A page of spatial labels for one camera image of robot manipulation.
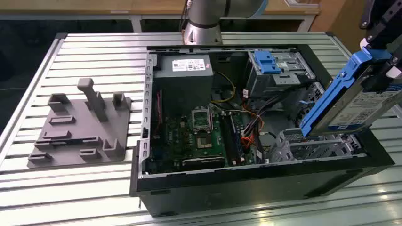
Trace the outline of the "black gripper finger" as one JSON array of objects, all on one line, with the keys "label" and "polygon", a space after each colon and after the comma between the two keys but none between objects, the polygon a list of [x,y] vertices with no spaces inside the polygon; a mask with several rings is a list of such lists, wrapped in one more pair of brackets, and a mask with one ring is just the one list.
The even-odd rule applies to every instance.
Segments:
[{"label": "black gripper finger", "polygon": [[374,75],[363,81],[363,91],[382,93],[388,88],[391,82],[402,78],[402,54],[392,53],[379,69],[374,70]]},{"label": "black gripper finger", "polygon": [[366,31],[360,47],[384,49],[402,34],[402,1],[366,1],[359,28]]}]

